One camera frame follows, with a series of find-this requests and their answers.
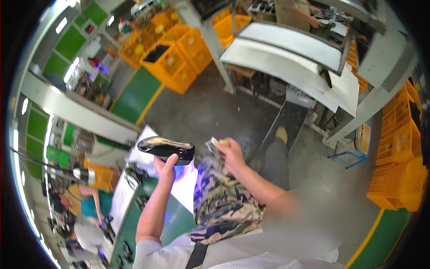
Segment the bag strap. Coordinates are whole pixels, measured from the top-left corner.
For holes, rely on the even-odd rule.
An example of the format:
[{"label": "bag strap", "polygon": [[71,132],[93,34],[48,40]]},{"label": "bag strap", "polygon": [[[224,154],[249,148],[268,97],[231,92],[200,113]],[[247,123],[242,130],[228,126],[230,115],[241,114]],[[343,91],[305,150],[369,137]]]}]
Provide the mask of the bag strap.
[{"label": "bag strap", "polygon": [[206,256],[208,245],[195,244],[185,269],[200,269]]}]

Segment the black shoe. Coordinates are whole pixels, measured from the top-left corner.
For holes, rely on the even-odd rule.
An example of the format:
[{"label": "black shoe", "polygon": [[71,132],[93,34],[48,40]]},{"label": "black shoe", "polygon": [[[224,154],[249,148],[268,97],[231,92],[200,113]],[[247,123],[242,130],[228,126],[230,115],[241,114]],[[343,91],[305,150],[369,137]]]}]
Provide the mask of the black shoe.
[{"label": "black shoe", "polygon": [[176,153],[179,159],[175,165],[189,165],[196,152],[193,143],[169,140],[161,136],[145,138],[137,144],[137,147],[142,152],[158,156],[164,162]]}]

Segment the digital display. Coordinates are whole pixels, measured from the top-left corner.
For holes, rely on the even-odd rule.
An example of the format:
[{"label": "digital display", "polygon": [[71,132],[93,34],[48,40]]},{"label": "digital display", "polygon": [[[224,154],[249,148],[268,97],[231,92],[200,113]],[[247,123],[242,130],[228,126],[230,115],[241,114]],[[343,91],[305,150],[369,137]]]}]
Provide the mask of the digital display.
[{"label": "digital display", "polygon": [[92,25],[88,25],[87,28],[85,28],[85,32],[87,34],[91,33],[91,31],[94,29],[94,27]]}]

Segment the white sheet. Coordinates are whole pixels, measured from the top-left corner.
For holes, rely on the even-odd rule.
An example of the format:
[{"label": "white sheet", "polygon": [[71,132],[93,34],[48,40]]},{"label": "white sheet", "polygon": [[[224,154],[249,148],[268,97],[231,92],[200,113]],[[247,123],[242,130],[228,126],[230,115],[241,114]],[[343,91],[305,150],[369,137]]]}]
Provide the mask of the white sheet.
[{"label": "white sheet", "polygon": [[226,48],[220,61],[270,74],[310,95],[333,112],[340,106],[356,116],[359,84],[347,68],[340,77],[329,71],[333,86],[330,89],[319,75],[316,63],[289,51],[239,37]]},{"label": "white sheet", "polygon": [[298,31],[277,25],[253,22],[239,34],[239,37],[252,38],[255,41],[286,48],[320,62],[333,70],[339,69],[342,56],[340,50]]}]

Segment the green wall panel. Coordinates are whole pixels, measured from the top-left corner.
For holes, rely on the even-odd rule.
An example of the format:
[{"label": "green wall panel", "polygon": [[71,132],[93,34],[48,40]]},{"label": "green wall panel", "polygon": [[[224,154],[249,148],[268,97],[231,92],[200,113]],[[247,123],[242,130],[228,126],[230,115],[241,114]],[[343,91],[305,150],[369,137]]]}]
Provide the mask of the green wall panel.
[{"label": "green wall panel", "polygon": [[60,78],[63,78],[68,69],[69,64],[66,63],[63,59],[61,59],[58,55],[53,53],[48,59],[48,62],[43,69],[43,72],[50,74],[58,74]]},{"label": "green wall panel", "polygon": [[75,19],[75,23],[76,23],[76,25],[77,26],[79,26],[79,27],[82,27],[84,24],[85,24],[85,22],[87,21],[87,19],[84,17],[84,16],[82,16],[82,15],[79,15],[76,19]]},{"label": "green wall panel", "polygon": [[34,136],[40,141],[45,141],[47,125],[48,125],[48,117],[41,115],[39,112],[36,112],[33,109],[30,110],[30,115],[28,116],[28,124],[27,124],[28,134]]},{"label": "green wall panel", "polygon": [[143,66],[125,86],[111,112],[133,124],[139,119],[148,102],[160,87],[159,82]]},{"label": "green wall panel", "polygon": [[106,12],[95,1],[87,6],[82,15],[91,19],[98,26],[108,17]]},{"label": "green wall panel", "polygon": [[79,31],[75,27],[71,26],[60,39],[55,49],[73,62],[76,53],[78,53],[84,43],[85,38],[79,34]]},{"label": "green wall panel", "polygon": [[373,269],[380,266],[402,235],[409,215],[404,208],[385,210],[369,242],[349,269]]},{"label": "green wall panel", "polygon": [[[35,160],[42,161],[43,144],[27,136],[26,155]],[[26,166],[27,166],[27,170],[34,178],[42,180],[42,165],[35,164],[34,162],[27,160]]]}]

